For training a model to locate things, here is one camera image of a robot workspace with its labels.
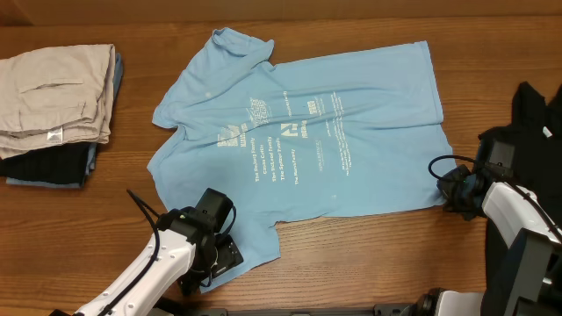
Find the light blue printed t-shirt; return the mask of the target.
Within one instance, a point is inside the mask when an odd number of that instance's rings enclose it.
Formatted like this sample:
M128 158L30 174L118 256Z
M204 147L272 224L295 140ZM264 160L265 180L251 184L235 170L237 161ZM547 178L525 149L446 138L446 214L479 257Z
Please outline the light blue printed t-shirt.
M441 205L454 166L426 42L276 65L273 50L217 30L155 108L172 131L148 164L165 207L209 188L236 207L243 261L211 288L277 259L279 222Z

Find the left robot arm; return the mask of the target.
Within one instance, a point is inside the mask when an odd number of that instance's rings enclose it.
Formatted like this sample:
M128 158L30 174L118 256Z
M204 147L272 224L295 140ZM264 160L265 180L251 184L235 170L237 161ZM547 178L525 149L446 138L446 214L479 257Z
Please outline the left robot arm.
M148 315L174 283L184 295L243 263L221 223L193 207L172 210L153 224L153 235L137 258L109 287L72 316Z

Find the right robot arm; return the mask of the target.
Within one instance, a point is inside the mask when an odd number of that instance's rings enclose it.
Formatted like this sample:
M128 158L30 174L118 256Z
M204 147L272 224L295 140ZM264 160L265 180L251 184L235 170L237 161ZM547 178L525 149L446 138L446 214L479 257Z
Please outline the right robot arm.
M561 231L531 190L515 184L515 148L483 140L472 167L460 165L437 179L445 211L481 217L505 251L484 292L435 288L394 315L559 315Z

